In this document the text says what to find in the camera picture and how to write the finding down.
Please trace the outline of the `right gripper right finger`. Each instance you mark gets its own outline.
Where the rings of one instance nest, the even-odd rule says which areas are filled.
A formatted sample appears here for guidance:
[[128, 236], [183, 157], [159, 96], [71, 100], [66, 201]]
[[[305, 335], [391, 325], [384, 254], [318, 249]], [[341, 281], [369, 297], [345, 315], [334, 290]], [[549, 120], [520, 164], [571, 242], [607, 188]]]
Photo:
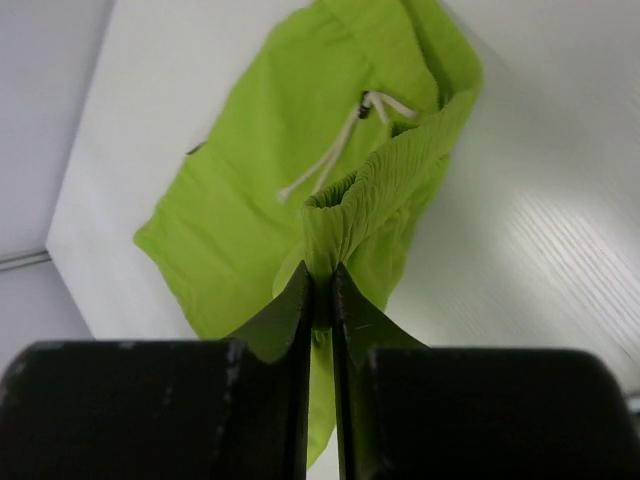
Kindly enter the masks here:
[[342, 478], [632, 477], [632, 416], [596, 356], [426, 346], [344, 266], [332, 295]]

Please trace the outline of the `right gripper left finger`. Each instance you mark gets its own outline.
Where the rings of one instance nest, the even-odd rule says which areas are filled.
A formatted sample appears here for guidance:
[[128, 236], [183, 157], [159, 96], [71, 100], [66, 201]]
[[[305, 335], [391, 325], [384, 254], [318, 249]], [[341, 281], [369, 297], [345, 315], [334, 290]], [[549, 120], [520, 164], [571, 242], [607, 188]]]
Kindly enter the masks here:
[[1, 380], [5, 479], [302, 479], [313, 284], [216, 341], [50, 341]]

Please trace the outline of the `lime green shorts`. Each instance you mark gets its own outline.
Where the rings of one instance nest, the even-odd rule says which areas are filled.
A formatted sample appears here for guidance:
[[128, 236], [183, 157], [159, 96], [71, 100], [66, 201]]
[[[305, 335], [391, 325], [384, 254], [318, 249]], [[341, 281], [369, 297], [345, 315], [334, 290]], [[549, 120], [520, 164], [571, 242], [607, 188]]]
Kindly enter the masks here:
[[135, 244], [203, 339], [305, 264], [384, 309], [444, 179], [482, 66], [436, 1], [316, 1], [268, 36]]

